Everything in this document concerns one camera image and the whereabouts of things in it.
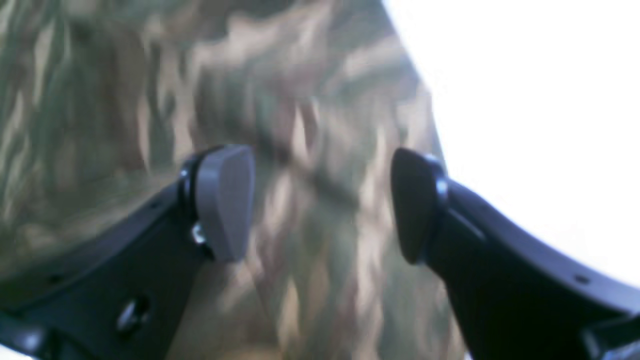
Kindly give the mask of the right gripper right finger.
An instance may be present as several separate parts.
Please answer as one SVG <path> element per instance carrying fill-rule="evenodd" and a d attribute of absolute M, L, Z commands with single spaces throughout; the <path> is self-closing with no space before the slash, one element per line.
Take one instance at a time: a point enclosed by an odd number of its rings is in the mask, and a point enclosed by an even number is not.
<path fill-rule="evenodd" d="M 639 358 L 638 287 L 536 239 L 425 153 L 394 151 L 390 191 L 402 257 L 442 280 L 473 360 Z"/>

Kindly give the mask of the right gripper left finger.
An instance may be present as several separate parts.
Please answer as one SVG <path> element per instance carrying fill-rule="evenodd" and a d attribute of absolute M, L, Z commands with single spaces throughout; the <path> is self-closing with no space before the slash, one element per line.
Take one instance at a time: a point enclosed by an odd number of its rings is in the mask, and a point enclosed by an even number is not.
<path fill-rule="evenodd" d="M 162 360 L 207 261 L 247 252 L 248 145 L 195 153 L 93 239 L 1 278 L 3 360 Z"/>

